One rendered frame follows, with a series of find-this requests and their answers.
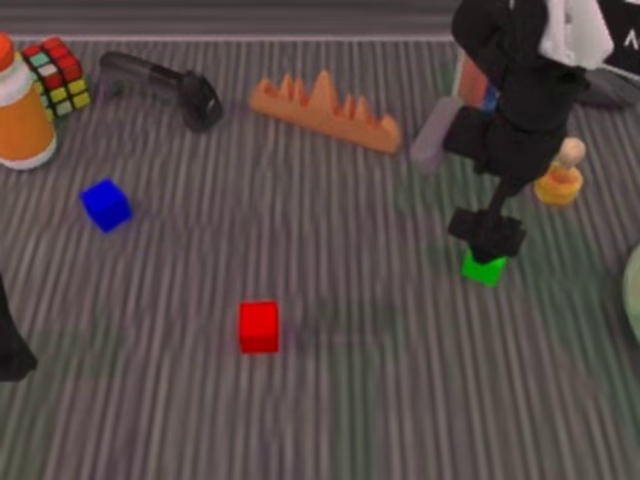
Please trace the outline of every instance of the bottle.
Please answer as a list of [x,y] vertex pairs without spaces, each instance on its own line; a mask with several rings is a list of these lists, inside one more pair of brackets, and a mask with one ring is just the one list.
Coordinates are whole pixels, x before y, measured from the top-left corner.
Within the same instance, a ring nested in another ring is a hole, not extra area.
[[8,35],[0,33],[0,164],[29,170],[56,151],[56,132],[29,67]]
[[547,173],[534,183],[534,192],[547,205],[566,206],[572,203],[584,178],[576,165],[586,156],[587,148],[579,138],[567,138]]

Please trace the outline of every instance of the hammer head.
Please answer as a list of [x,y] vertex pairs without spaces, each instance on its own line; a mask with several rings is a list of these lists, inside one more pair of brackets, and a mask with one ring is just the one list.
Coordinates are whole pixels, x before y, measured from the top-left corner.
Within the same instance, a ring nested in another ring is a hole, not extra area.
[[187,71],[182,77],[178,102],[186,127],[196,133],[213,127],[222,117],[222,103],[217,92],[202,75]]

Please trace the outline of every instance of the red cube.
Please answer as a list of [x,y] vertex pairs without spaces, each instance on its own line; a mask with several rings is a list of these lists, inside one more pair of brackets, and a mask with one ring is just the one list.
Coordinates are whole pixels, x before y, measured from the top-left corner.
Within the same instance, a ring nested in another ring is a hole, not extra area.
[[82,78],[82,67],[73,55],[67,55],[56,62],[65,82],[71,83]]
[[42,48],[49,51],[52,48],[59,47],[60,45],[64,46],[64,43],[59,37],[51,37],[51,38],[47,38],[44,42],[42,42],[41,45],[42,45]]
[[49,53],[49,56],[53,59],[54,62],[60,58],[66,57],[67,55],[71,55],[71,51],[69,51],[69,49],[64,45],[53,47],[47,50],[47,52]]
[[278,304],[273,301],[240,304],[238,325],[242,353],[277,353],[280,344]]
[[25,57],[33,57],[34,55],[39,54],[41,51],[42,50],[40,48],[40,45],[31,45],[22,50],[22,55],[24,55]]

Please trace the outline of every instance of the yellow toy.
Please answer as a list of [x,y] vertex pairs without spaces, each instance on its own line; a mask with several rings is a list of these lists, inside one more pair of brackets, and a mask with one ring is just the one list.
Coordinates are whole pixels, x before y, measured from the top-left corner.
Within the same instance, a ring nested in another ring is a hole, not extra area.
[[586,154],[587,147],[582,140],[575,137],[565,139],[547,173],[533,184],[533,190],[541,202],[562,207],[576,199],[584,183],[576,165]]

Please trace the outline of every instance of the orange crown-shaped block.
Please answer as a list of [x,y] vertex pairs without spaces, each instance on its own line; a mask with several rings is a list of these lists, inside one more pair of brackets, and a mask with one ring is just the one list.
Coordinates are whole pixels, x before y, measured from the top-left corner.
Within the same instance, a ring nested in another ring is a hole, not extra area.
[[400,129],[389,115],[375,118],[364,97],[347,95],[340,104],[329,72],[323,70],[307,95],[304,82],[286,74],[276,87],[263,79],[249,99],[256,112],[331,135],[366,148],[395,153],[400,147]]

